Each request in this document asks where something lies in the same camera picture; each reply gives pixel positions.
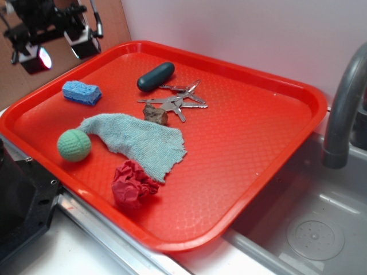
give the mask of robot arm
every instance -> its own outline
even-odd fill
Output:
[[[49,69],[50,58],[44,66],[40,59],[41,52],[45,52],[41,44],[62,36],[65,36],[74,54],[80,59],[101,52],[97,38],[103,37],[103,29],[93,0],[91,4],[97,21],[97,31],[94,32],[81,16],[87,11],[85,6],[72,3],[66,9],[58,9],[53,0],[6,1],[22,21],[12,28],[7,24],[8,30],[4,32],[14,49],[11,63],[20,62],[28,73]]]

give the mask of tray rim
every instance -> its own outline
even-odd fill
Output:
[[[229,209],[229,211],[209,231],[204,233],[202,236],[183,242],[166,242],[155,237],[144,228],[141,228],[125,215],[121,215],[121,212],[113,207],[103,207],[103,213],[100,212],[122,230],[125,230],[124,228],[126,227],[132,228],[133,230],[129,230],[126,232],[128,232],[128,234],[130,234],[132,237],[136,238],[138,241],[141,241],[141,243],[152,249],[159,250],[161,252],[178,252],[190,250],[218,237],[228,228],[231,222],[240,214],[240,212],[246,207],[246,205],[250,203],[250,201],[256,196],[256,194],[260,192],[260,190],[272,178],[276,171],[280,169],[280,167],[278,167],[278,165],[275,165],[275,163],[285,163],[290,158],[290,156],[298,149],[298,147],[308,138],[308,136],[312,133],[316,126],[322,121],[327,111],[327,101],[325,96],[319,89],[299,81],[294,81],[289,78],[280,77],[274,74],[247,68],[226,61],[217,60],[215,58],[203,56],[200,54],[187,52],[185,50],[172,48],[170,46],[161,45],[155,42],[129,41],[106,50],[104,53],[93,57],[92,59],[75,67],[69,72],[64,73],[60,77],[52,80],[51,82],[36,89],[34,92],[12,104],[7,110],[4,111],[4,113],[0,117],[0,133],[5,138],[9,139],[24,153],[32,156],[35,160],[39,161],[46,169],[48,169],[49,171],[51,171],[51,173],[58,177],[61,182],[70,180],[71,176],[68,173],[59,169],[58,167],[56,167],[55,170],[55,165],[52,162],[43,157],[42,154],[35,150],[32,146],[28,145],[27,142],[17,136],[16,133],[12,132],[11,125],[25,112],[31,110],[39,103],[58,93],[61,90],[63,83],[65,83],[66,81],[69,81],[71,79],[81,79],[84,76],[88,75],[89,72],[93,71],[93,69],[98,68],[100,66],[99,62],[101,60],[103,60],[103,63],[105,65],[124,54],[141,52],[148,54],[151,53],[154,56],[160,57],[164,55],[164,57],[170,61],[174,59],[176,62],[181,61],[180,63],[186,63],[186,65],[187,63],[193,62],[195,60],[200,60],[200,64],[206,64],[206,66],[200,66],[201,68],[199,69],[207,71],[209,69],[208,64],[215,65],[215,68],[227,70],[227,73],[231,73],[231,79],[239,81],[241,81],[240,78],[243,78],[245,74],[248,77],[252,77],[252,81],[257,82],[261,86],[264,86],[261,88],[265,89],[269,89],[271,85],[281,85],[282,87],[286,85],[292,87],[294,91],[299,91],[296,93],[296,95],[289,95],[287,93],[282,94],[291,96],[292,98],[298,99],[304,103],[306,103],[305,101],[307,101],[306,104],[309,106],[309,109],[312,113],[311,120],[309,121],[307,126],[304,127],[304,129],[302,129],[290,143],[287,144],[285,149],[273,160],[273,162],[266,168],[266,170],[261,175],[259,175],[256,181],[264,182],[261,188],[259,188],[259,185],[256,185],[256,187],[251,185],[246,194],[243,194],[240,199],[235,202],[233,207]],[[217,72],[213,72],[211,70],[210,73],[222,74],[222,72],[220,72],[219,70]],[[100,210],[96,207],[96,205],[104,205],[106,203],[100,197],[93,197],[92,199],[90,197],[81,197],[78,193],[76,193],[76,195],[78,195],[82,200],[86,201],[88,204],[94,207],[97,211]]]

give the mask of green ball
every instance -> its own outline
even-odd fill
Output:
[[[64,132],[57,141],[60,155],[69,162],[79,162],[91,152],[91,140],[81,130],[72,129]]]

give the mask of light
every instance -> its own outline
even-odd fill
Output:
[[[41,46],[32,46],[31,44],[26,45],[29,55],[20,54],[19,62],[23,68],[29,74],[35,74],[45,70],[49,70],[52,67],[52,61],[50,55]]]
[[[51,57],[48,55],[44,47],[41,47],[39,57],[46,66],[46,68],[51,69],[52,67]]]

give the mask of sink drain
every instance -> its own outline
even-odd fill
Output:
[[[304,215],[288,226],[287,239],[299,255],[316,261],[335,257],[343,249],[342,229],[317,215]]]

